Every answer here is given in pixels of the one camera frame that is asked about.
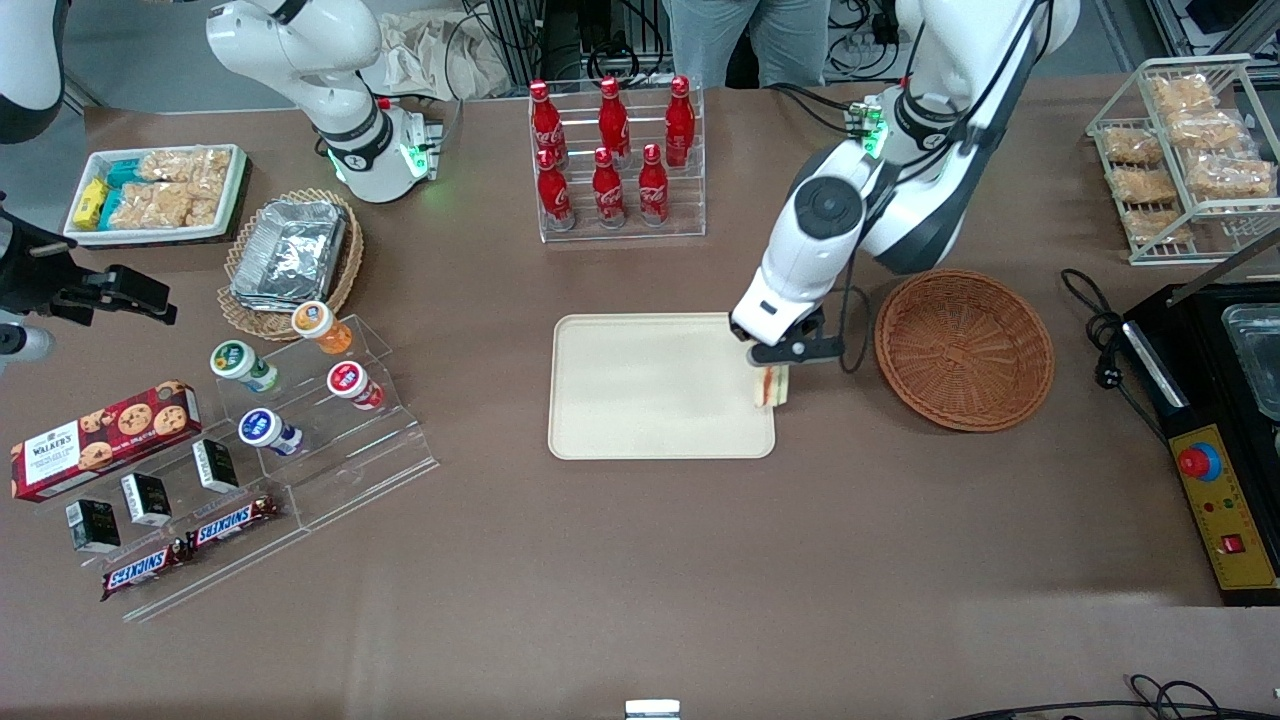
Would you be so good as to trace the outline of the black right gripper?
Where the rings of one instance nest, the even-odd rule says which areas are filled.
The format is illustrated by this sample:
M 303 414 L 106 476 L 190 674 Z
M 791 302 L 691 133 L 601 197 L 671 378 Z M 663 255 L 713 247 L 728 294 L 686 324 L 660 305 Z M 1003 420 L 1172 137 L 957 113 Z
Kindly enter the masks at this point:
M 168 284 L 119 264 L 95 274 L 72 258 L 72 241 L 8 210 L 1 210 L 1 309 L 5 313 L 20 316 L 35 313 L 90 325 L 100 292 L 106 311 L 129 313 L 164 325 L 177 323 L 178 307 L 168 302 Z M 92 275 L 95 284 L 90 281 Z

